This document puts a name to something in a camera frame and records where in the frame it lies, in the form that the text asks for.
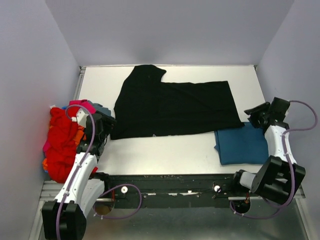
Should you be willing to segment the red t-shirt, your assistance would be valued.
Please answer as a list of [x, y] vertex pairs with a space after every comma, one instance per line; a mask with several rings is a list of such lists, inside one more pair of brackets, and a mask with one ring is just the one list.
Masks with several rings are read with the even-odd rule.
[[79, 125], [67, 117], [64, 109], [54, 107], [50, 115], [47, 138], [51, 147], [46, 152], [48, 175], [53, 181], [63, 184], [75, 162], [77, 146], [73, 138]]

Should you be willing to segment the magenta t-shirt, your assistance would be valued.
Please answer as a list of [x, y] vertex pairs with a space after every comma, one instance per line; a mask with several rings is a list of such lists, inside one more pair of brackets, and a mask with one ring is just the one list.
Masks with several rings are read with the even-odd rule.
[[[96, 112], [95, 107], [91, 102], [89, 102], [87, 99], [82, 100], [71, 100], [69, 102], [69, 106], [71, 105], [80, 105], [82, 107], [85, 107], [91, 114], [94, 114]], [[47, 138], [45, 144], [43, 145], [43, 152], [45, 153], [49, 148], [51, 147], [51, 144], [49, 143], [49, 138]]]

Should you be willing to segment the orange t-shirt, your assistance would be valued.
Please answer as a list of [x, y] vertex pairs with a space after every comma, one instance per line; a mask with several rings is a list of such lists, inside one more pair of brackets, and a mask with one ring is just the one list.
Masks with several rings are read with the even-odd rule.
[[[77, 127], [77, 132], [73, 138], [73, 141], [75, 143], [76, 146], [78, 146], [80, 144], [81, 139], [84, 136], [84, 127], [82, 126], [78, 126]], [[48, 173], [48, 164], [47, 164], [47, 151], [51, 148], [51, 144], [49, 142], [49, 140], [47, 139], [45, 144], [43, 145], [42, 151], [44, 153], [44, 160], [42, 161], [42, 167], [45, 173]]]

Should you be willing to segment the aluminium frame rail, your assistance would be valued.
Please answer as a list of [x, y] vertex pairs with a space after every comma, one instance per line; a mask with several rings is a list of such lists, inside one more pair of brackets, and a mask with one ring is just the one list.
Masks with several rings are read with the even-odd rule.
[[46, 180], [44, 181], [42, 185], [42, 190], [40, 193], [39, 200], [40, 201], [53, 201], [56, 197], [56, 195], [60, 192], [62, 189], [63, 184], [57, 183], [52, 180]]

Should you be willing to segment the folded teal t-shirt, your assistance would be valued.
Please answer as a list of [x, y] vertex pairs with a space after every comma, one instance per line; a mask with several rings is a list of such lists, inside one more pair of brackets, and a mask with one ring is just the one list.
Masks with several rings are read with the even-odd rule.
[[253, 127], [249, 122], [241, 128], [217, 130], [214, 135], [214, 148], [223, 166], [262, 165], [269, 157], [263, 130]]

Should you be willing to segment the grey-blue t-shirt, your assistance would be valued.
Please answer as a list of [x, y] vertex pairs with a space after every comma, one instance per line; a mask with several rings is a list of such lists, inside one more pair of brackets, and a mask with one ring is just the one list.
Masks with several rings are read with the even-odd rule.
[[104, 115], [107, 115], [109, 117], [112, 116], [112, 112], [109, 108], [107, 107], [104, 107], [103, 105], [99, 104], [99, 103], [93, 103], [93, 102], [90, 102], [90, 104], [95, 108], [96, 111], [104, 114]]

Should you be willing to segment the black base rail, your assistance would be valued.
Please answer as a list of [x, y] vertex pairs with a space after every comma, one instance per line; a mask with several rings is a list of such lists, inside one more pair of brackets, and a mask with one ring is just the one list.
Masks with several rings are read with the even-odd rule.
[[234, 192], [233, 174], [108, 175], [97, 203], [116, 209], [228, 208], [244, 201], [248, 190]]

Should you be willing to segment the black t-shirt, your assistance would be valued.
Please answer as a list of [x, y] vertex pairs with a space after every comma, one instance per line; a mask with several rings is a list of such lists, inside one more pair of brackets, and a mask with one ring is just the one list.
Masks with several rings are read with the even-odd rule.
[[227, 81], [163, 82], [166, 70], [135, 66], [114, 105], [112, 140], [195, 135], [242, 128]]

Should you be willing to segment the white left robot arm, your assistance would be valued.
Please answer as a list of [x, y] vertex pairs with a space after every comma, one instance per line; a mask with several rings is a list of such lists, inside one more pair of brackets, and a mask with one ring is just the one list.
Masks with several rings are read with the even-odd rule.
[[116, 120], [101, 112], [83, 115], [84, 135], [76, 148], [72, 169], [54, 200], [42, 207], [44, 236], [47, 240], [81, 240], [87, 227], [87, 216], [98, 197], [110, 194], [107, 174], [91, 177], [103, 154], [108, 135]]

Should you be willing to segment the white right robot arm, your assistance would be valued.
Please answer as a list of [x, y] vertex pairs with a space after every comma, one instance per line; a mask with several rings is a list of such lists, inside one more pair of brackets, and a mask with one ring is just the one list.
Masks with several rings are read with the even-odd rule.
[[230, 191], [234, 195], [241, 196], [251, 191], [280, 206], [287, 206], [292, 201], [306, 170], [297, 164], [289, 143], [290, 127], [284, 120], [290, 104], [275, 97], [272, 102], [245, 110], [253, 127], [262, 129], [268, 159], [257, 173], [241, 169], [234, 174], [230, 183]]

